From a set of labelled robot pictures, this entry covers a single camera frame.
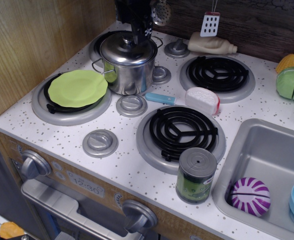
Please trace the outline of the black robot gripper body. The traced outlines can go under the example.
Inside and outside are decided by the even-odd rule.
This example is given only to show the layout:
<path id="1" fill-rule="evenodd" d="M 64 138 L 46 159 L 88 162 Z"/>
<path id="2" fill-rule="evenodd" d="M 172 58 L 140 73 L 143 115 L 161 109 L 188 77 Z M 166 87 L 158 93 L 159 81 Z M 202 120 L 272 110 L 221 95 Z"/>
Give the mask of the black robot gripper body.
<path id="1" fill-rule="evenodd" d="M 115 0 L 114 2 L 118 21 L 152 25 L 150 0 Z"/>

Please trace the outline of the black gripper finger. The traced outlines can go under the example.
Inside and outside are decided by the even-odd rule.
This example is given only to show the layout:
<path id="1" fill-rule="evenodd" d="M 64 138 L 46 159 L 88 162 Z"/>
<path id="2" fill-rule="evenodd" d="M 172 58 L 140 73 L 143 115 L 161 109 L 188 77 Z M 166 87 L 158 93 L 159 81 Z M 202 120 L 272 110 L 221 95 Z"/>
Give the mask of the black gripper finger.
<path id="1" fill-rule="evenodd" d="M 151 38 L 153 22 L 152 20 L 139 21 L 135 19 L 131 21 L 131 29 L 134 43 L 139 45 Z"/>

